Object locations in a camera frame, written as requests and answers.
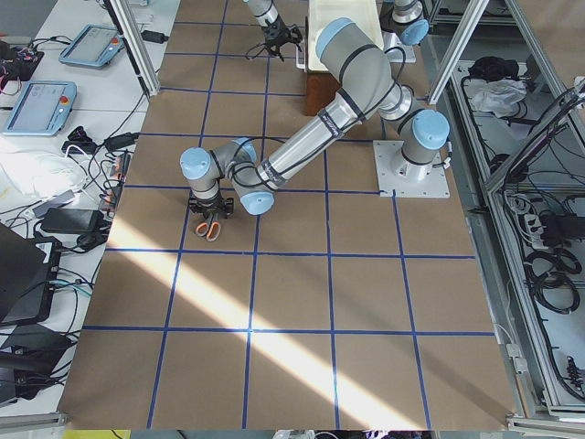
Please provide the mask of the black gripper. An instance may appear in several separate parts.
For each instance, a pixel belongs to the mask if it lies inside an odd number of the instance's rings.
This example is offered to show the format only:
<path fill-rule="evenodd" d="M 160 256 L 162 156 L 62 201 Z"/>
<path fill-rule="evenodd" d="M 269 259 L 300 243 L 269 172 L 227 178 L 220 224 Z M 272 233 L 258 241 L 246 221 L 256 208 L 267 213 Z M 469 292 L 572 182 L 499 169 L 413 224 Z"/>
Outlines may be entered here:
<path fill-rule="evenodd" d="M 282 57 L 281 47 L 285 44 L 292 43 L 297 48 L 302 43 L 301 30 L 296 25 L 288 27 L 287 25 L 270 25 L 262 29 L 264 34 L 264 48 L 272 57 Z"/>
<path fill-rule="evenodd" d="M 227 219 L 234 210 L 234 198 L 223 198 L 220 194 L 215 197 L 202 200 L 194 194 L 189 195 L 189 208 L 194 214 L 200 214 L 205 219 L 211 215 Z"/>

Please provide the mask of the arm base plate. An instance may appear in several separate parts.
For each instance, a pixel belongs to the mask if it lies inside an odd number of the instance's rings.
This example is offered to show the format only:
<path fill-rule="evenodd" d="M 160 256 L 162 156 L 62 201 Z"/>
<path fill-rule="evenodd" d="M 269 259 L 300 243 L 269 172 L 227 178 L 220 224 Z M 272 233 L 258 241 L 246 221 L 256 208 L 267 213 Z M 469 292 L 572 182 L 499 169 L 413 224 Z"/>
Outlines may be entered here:
<path fill-rule="evenodd" d="M 395 198 L 448 198 L 450 190 L 436 152 L 433 161 L 426 165 L 413 165 L 402 154 L 402 141 L 376 140 L 374 158 L 381 197 Z"/>

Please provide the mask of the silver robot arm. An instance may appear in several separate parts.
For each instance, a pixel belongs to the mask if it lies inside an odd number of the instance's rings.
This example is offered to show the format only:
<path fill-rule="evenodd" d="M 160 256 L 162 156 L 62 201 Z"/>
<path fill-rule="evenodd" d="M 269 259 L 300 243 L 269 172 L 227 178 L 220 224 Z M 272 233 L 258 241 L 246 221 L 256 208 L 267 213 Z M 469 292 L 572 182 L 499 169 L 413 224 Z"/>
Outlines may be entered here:
<path fill-rule="evenodd" d="M 301 48 L 303 34 L 300 28 L 296 25 L 288 26 L 273 1 L 244 0 L 243 3 L 259 23 L 263 34 L 263 40 L 246 52 L 246 59 L 255 59 L 265 51 L 270 57 L 284 61 L 282 46 L 293 44 Z"/>
<path fill-rule="evenodd" d="M 180 166 L 190 186 L 192 212 L 205 220 L 232 213 L 232 199 L 220 194 L 223 178 L 250 215 L 267 212 L 276 190 L 331 143 L 375 114 L 389 122 L 403 140 L 399 177 L 409 177 L 412 168 L 431 164 L 447 142 L 447 118 L 413 98 L 410 89 L 393 77 L 387 54 L 353 20 L 340 17 L 326 25 L 315 52 L 341 86 L 334 99 L 263 161 L 258 161 L 249 137 L 212 150 L 188 148 L 180 157 Z"/>

